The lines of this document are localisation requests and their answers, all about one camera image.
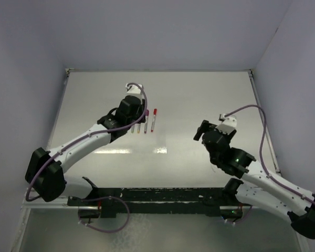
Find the purple-end white marker pen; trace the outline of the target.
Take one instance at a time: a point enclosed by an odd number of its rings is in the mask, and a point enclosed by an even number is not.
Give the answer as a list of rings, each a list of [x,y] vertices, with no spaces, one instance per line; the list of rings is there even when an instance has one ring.
[[[148,123],[149,123],[149,116],[145,115],[144,134],[147,134],[148,132]]]

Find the yellow-end white marker pen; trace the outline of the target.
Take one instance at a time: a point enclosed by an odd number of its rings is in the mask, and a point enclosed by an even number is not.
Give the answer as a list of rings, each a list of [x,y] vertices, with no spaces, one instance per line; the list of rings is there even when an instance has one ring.
[[[138,126],[137,126],[136,132],[139,134],[139,133],[140,133],[140,130],[141,130],[141,124],[139,123]]]

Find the red-end white marker pen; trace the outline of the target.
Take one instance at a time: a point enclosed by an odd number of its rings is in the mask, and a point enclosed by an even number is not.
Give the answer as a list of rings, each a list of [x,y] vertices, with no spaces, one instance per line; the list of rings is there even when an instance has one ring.
[[[151,124],[151,133],[154,132],[155,122],[156,122],[156,115],[153,115],[152,124]]]

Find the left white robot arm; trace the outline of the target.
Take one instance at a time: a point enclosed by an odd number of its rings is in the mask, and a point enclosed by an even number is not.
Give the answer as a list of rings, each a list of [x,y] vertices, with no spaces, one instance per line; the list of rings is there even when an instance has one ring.
[[[70,177],[67,171],[86,155],[125,135],[134,123],[144,122],[146,108],[146,99],[127,95],[82,135],[49,151],[36,149],[25,180],[45,202],[71,196],[86,206],[95,204],[98,188],[87,177]]]

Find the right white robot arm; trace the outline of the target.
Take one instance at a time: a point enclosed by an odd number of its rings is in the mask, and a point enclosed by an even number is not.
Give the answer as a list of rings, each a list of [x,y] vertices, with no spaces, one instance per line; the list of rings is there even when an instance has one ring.
[[[219,125],[203,120],[194,136],[208,151],[210,162],[232,177],[223,192],[224,202],[259,207],[288,221],[300,235],[315,239],[315,192],[266,169],[246,151],[231,147],[236,126],[232,117],[222,119]]]

